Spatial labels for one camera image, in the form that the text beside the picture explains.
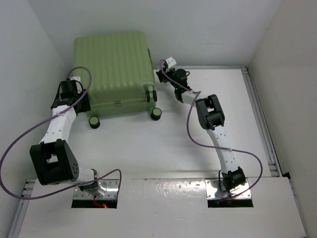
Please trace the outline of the green suitcase blue lining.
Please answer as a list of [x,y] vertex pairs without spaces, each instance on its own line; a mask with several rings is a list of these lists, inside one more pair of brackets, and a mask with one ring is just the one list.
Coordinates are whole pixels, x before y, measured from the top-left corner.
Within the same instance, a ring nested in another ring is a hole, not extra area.
[[73,45],[74,76],[89,86],[90,127],[100,118],[149,111],[159,120],[157,87],[146,35],[140,31],[77,37]]

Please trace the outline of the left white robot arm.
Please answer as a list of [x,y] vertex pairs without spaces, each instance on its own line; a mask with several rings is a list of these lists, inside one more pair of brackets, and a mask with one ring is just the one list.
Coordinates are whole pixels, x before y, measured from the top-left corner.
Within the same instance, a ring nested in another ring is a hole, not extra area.
[[80,80],[70,79],[59,84],[51,105],[54,119],[50,121],[40,143],[30,148],[30,156],[41,185],[95,184],[97,171],[80,167],[68,145],[76,117],[91,109],[88,95],[84,95],[84,92]]

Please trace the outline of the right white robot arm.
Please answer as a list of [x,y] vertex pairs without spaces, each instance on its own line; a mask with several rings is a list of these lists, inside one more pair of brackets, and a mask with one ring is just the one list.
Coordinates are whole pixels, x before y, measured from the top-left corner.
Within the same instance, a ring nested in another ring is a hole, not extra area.
[[189,74],[190,72],[184,69],[167,69],[165,66],[157,72],[161,83],[169,82],[174,87],[178,101],[196,109],[199,124],[211,138],[220,161],[222,182],[218,183],[218,189],[223,193],[230,192],[244,184],[246,177],[227,139],[221,104],[217,95],[205,95],[191,89],[187,83]]

